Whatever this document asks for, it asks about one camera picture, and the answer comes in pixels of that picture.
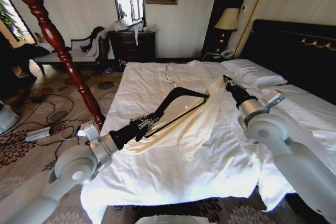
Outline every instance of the wooden dresser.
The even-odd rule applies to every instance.
[[[135,43],[135,32],[133,31],[110,31],[109,37],[116,60],[155,61],[155,32],[140,31],[138,45]]]

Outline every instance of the lampshade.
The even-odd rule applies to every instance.
[[[237,30],[238,8],[226,8],[215,25],[215,28],[222,30]]]

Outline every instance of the floor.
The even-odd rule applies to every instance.
[[[85,104],[76,86],[64,69],[45,66],[46,75],[43,76],[33,62],[30,68],[37,80],[4,101],[17,110],[21,120],[0,136],[0,200],[36,173],[52,169],[64,150],[76,144],[84,144],[86,139],[83,137],[60,140],[60,135],[62,138],[74,138],[76,128],[92,120],[91,114],[85,111]],[[99,101],[102,113],[106,114],[122,73],[104,73],[92,70],[92,67],[85,67],[81,72]],[[27,132],[47,126],[50,126],[51,136],[34,143],[23,141]],[[80,192],[81,186],[75,186],[68,192],[44,223],[91,223],[81,208]],[[160,214],[204,216],[212,222],[229,224],[304,223],[284,200],[272,212],[262,212],[263,209],[265,206],[256,189],[248,199],[211,198],[157,207],[111,206],[106,210],[102,223],[133,224],[143,216]]]

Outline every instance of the carved wooden pole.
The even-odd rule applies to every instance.
[[[84,83],[83,77],[76,69],[71,54],[66,51],[65,43],[62,35],[59,33],[55,25],[49,19],[49,14],[45,9],[43,0],[22,0],[25,2],[31,11],[31,13],[37,18],[38,24],[46,37],[47,41],[57,51],[58,58],[62,61],[67,69],[69,77],[77,85],[78,92],[82,95],[88,110],[93,114],[95,122],[101,129],[104,123],[105,117],[102,115],[98,102],[92,95],[90,88]]]

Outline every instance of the black headboard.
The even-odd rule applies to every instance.
[[[240,58],[336,105],[336,26],[257,19]]]

